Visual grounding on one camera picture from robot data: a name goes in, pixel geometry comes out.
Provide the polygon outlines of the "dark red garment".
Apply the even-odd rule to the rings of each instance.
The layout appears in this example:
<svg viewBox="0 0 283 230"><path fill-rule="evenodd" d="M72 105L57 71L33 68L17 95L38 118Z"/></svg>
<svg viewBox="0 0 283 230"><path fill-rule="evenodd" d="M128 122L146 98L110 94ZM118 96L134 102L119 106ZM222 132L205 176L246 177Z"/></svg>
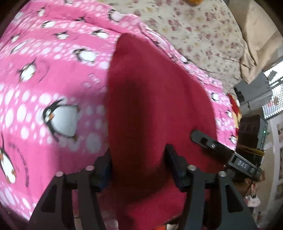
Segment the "dark red garment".
<svg viewBox="0 0 283 230"><path fill-rule="evenodd" d="M223 165L190 139L216 138L211 100L202 84L161 50L133 34L117 41L107 73L107 119L119 229L154 229L181 214L185 195L164 163L164 148L203 172Z"/></svg>

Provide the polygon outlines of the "dark electronic device box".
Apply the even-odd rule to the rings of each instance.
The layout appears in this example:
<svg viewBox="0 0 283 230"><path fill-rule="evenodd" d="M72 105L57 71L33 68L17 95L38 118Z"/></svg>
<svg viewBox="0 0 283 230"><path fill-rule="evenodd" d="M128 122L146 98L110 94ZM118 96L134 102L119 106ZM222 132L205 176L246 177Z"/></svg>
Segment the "dark electronic device box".
<svg viewBox="0 0 283 230"><path fill-rule="evenodd" d="M260 115L243 117L240 120L236 153L252 157L264 155L268 122Z"/></svg>

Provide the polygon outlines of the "grey box on shelf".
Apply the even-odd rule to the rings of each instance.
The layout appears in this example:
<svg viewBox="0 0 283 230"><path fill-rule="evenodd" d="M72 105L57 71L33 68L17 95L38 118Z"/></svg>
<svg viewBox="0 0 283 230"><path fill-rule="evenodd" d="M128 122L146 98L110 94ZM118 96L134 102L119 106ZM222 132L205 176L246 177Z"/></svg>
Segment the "grey box on shelf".
<svg viewBox="0 0 283 230"><path fill-rule="evenodd" d="M242 116L251 116L266 105L272 97L271 86L263 72L248 84L244 80L234 86Z"/></svg>

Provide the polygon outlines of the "beige curtain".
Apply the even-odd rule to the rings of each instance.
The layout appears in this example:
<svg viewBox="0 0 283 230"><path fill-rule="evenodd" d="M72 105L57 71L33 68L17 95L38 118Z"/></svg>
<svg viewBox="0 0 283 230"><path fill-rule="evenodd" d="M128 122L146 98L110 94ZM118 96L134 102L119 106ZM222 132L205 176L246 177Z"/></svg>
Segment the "beige curtain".
<svg viewBox="0 0 283 230"><path fill-rule="evenodd" d="M282 46L282 35L267 12L255 1L229 1L244 39L241 78L248 84L268 66Z"/></svg>

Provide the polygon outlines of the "floral beige bed sheet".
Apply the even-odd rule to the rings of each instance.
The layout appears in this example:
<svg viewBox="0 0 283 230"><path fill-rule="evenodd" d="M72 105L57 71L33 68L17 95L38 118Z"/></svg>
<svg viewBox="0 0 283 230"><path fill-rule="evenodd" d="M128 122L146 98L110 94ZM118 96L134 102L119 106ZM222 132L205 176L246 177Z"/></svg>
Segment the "floral beige bed sheet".
<svg viewBox="0 0 283 230"><path fill-rule="evenodd" d="M241 30L225 1L104 1L123 14L135 14L166 38L185 58L220 80L226 92L241 81Z"/></svg>

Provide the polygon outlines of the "orange checkered cushion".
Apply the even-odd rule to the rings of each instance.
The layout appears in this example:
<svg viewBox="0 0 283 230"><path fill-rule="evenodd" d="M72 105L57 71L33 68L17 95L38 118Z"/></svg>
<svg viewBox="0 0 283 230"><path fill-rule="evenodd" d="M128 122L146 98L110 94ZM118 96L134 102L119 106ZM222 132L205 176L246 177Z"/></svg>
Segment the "orange checkered cushion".
<svg viewBox="0 0 283 230"><path fill-rule="evenodd" d="M191 6L197 6L200 5L203 0L186 0L186 2Z"/></svg>

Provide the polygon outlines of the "pink penguin print blanket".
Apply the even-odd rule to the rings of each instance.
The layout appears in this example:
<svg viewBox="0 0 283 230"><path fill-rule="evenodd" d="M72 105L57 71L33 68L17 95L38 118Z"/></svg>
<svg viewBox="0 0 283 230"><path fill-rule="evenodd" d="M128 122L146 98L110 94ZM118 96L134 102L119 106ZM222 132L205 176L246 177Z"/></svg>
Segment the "pink penguin print blanket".
<svg viewBox="0 0 283 230"><path fill-rule="evenodd" d="M198 80L212 103L216 138L235 149L222 83L187 60L138 16L98 1L29 1L1 37L1 206L25 228L52 177L76 173L109 147L107 73L123 34L149 41ZM109 188L99 196L119 229Z"/></svg>

